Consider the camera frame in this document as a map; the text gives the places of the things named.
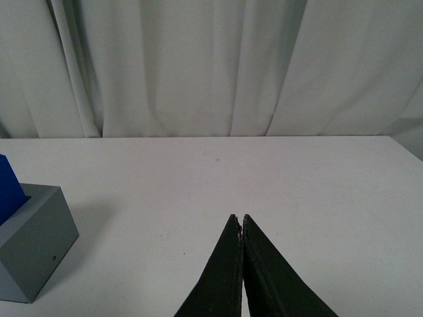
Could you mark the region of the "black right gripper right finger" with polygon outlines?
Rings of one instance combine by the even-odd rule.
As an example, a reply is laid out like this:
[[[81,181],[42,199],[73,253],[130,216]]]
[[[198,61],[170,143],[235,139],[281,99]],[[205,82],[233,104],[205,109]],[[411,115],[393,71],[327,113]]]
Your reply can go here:
[[[336,316],[250,215],[243,220],[243,280],[251,316]]]

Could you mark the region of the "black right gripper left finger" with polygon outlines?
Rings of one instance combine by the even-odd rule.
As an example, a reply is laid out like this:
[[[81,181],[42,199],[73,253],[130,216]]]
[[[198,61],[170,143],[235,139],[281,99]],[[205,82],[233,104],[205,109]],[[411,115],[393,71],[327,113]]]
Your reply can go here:
[[[242,284],[242,226],[230,215],[197,284],[175,315],[240,316]]]

